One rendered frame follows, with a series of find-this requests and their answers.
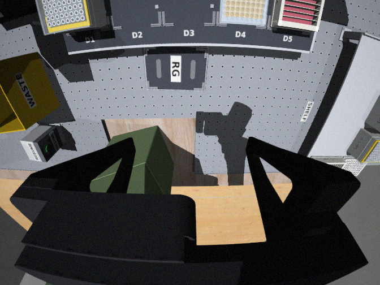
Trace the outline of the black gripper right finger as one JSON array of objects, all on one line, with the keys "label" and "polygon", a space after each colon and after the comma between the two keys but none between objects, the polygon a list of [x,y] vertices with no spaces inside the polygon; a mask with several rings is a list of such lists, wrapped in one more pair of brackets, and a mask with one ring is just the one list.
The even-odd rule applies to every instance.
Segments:
[{"label": "black gripper right finger", "polygon": [[[266,241],[284,240],[306,217],[337,213],[361,185],[350,171],[254,137],[248,138],[246,154]],[[291,179],[292,189],[284,203],[260,158]]]}]

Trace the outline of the yellow open-top bin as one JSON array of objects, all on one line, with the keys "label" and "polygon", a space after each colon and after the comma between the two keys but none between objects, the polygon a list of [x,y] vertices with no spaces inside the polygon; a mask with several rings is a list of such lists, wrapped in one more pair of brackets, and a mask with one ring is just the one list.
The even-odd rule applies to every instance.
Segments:
[{"label": "yellow open-top bin", "polygon": [[0,133],[27,130],[58,107],[38,52],[0,61]]}]

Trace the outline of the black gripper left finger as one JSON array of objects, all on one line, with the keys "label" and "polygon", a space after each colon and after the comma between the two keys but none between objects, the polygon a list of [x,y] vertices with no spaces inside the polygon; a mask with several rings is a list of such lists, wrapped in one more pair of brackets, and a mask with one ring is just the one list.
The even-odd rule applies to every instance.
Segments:
[{"label": "black gripper left finger", "polygon": [[133,138],[129,137],[95,152],[34,172],[22,185],[91,192],[91,181],[122,158],[106,192],[127,193],[135,153]]}]

